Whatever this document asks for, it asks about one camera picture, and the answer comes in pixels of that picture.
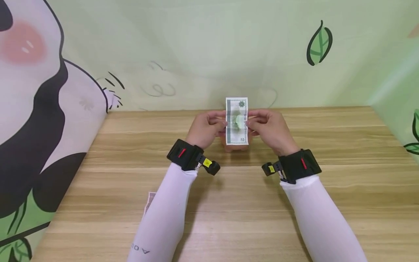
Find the red stripe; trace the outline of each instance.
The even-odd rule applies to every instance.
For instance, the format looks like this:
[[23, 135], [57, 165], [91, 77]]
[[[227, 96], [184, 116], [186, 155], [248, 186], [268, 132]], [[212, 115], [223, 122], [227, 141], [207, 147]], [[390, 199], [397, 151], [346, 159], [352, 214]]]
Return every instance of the red stripe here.
[[304, 163], [304, 159], [301, 159], [301, 162], [303, 163], [304, 169], [307, 169], [307, 166]]
[[179, 154], [178, 158], [180, 158], [181, 155], [186, 151], [186, 148], [182, 149], [182, 152]]

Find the wrist device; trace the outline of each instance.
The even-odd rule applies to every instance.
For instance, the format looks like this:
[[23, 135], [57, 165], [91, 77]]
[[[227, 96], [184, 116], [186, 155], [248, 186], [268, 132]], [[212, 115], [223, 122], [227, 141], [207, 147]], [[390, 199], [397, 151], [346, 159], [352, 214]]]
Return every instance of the wrist device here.
[[301, 149], [289, 156], [279, 156], [278, 159], [275, 163], [268, 162], [262, 166], [266, 176], [278, 172], [281, 181], [296, 184], [297, 179], [321, 173], [321, 169], [309, 149]]
[[167, 159], [179, 165], [183, 171], [198, 170], [202, 165], [208, 173], [215, 176], [221, 168], [220, 165], [203, 154], [204, 150], [199, 146], [178, 139], [167, 154]]

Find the wood grain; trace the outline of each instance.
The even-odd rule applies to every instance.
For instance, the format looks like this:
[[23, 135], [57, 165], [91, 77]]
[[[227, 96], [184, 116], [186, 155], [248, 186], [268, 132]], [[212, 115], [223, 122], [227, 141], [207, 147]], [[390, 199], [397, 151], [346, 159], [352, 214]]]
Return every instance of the wood grain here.
[[[299, 146], [369, 262], [417, 262], [419, 168], [369, 107], [281, 109]], [[125, 262], [149, 191], [198, 111], [110, 113], [33, 258]], [[174, 261], [310, 261], [277, 176], [260, 166], [273, 153], [255, 139], [248, 152], [206, 150], [222, 169], [200, 170]]]

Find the green leaf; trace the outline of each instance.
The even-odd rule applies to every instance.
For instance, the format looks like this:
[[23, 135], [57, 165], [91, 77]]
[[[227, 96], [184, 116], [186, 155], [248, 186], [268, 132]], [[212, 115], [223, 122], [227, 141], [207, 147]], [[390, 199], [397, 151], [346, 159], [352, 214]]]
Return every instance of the green leaf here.
[[32, 258], [31, 246], [27, 239], [18, 239], [0, 247], [0, 261], [29, 262]]
[[18, 240], [13, 244], [16, 260], [19, 262], [29, 262], [32, 258], [31, 248], [28, 241]]
[[410, 143], [404, 146], [407, 152], [419, 155], [419, 143]]
[[419, 109], [415, 110], [413, 114], [413, 124], [412, 124], [412, 133], [415, 136], [416, 140], [419, 142]]
[[308, 44], [307, 62], [313, 66], [321, 63], [329, 53], [330, 48], [332, 47], [332, 41], [332, 32], [327, 27], [323, 27], [322, 20], [320, 27], [317, 29]]

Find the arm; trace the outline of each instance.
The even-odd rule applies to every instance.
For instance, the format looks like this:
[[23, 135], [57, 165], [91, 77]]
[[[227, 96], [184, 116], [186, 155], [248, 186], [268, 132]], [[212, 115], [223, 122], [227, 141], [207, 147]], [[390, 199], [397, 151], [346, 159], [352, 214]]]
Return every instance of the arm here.
[[[211, 111], [195, 117], [185, 142], [206, 149], [227, 123], [219, 117], [225, 111]], [[170, 262], [182, 238], [189, 190], [197, 171], [183, 171], [172, 163], [144, 215], [127, 262]]]
[[313, 262], [367, 262], [357, 237], [317, 175], [281, 182]]
[[197, 171], [171, 164], [142, 219], [127, 262], [170, 262], [182, 238], [189, 190]]
[[[247, 126], [278, 156], [300, 150], [280, 113], [249, 111]], [[366, 262], [354, 232], [333, 203], [317, 175], [281, 182], [295, 212], [298, 227], [313, 262]]]

